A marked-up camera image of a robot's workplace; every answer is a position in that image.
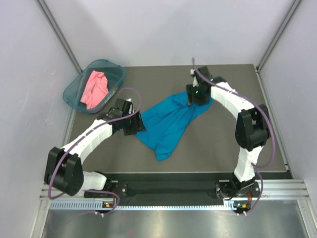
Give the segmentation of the blue t shirt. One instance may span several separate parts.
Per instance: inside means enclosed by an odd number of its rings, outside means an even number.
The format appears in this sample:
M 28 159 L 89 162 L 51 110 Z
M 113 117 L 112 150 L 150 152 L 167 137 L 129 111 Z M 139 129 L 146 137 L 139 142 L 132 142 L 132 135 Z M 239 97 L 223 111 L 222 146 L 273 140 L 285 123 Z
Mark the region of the blue t shirt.
M 136 137 L 154 151 L 157 161 L 163 161 L 172 155 L 187 126 L 211 104 L 212 100 L 190 106 L 186 92 L 171 95 L 141 114 L 146 130 Z

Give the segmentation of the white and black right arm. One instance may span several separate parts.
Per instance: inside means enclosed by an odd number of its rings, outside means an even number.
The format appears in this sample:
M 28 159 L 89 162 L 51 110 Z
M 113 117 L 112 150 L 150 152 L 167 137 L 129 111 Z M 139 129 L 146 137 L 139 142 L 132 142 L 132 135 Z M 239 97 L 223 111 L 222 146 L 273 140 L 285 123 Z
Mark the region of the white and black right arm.
M 211 78 L 208 84 L 201 77 L 192 73 L 193 83 L 186 85 L 188 104 L 206 105 L 212 99 L 224 106 L 236 119 L 235 139 L 239 145 L 238 162 L 229 185 L 221 185 L 218 195 L 229 200 L 243 196 L 255 181 L 254 166 L 259 155 L 270 138 L 268 125 L 261 112 L 248 100 L 236 95 L 223 78 Z

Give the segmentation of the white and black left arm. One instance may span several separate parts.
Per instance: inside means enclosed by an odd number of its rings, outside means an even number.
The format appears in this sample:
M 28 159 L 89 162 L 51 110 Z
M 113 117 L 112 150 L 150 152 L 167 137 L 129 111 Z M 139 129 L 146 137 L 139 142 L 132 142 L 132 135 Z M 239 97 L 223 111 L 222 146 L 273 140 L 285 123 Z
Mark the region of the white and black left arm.
M 81 191 L 96 192 L 103 197 L 110 195 L 112 184 L 106 175 L 84 171 L 83 163 L 103 141 L 120 130 L 125 135 L 145 130 L 139 110 L 134 111 L 132 106 L 122 110 L 112 108 L 108 113 L 100 114 L 76 139 L 61 148 L 52 148 L 44 176 L 49 187 L 48 197 L 58 198 L 52 196 L 53 188 L 69 196 Z

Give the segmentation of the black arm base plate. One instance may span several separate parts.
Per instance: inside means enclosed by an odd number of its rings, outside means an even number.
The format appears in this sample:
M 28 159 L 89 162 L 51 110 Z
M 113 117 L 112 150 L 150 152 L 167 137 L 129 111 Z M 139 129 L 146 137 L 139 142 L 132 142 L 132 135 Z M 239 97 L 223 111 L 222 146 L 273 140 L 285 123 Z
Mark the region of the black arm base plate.
M 255 179 L 239 182 L 233 173 L 107 173 L 106 190 L 121 199 L 139 194 L 206 195 L 208 198 L 255 198 L 260 188 Z

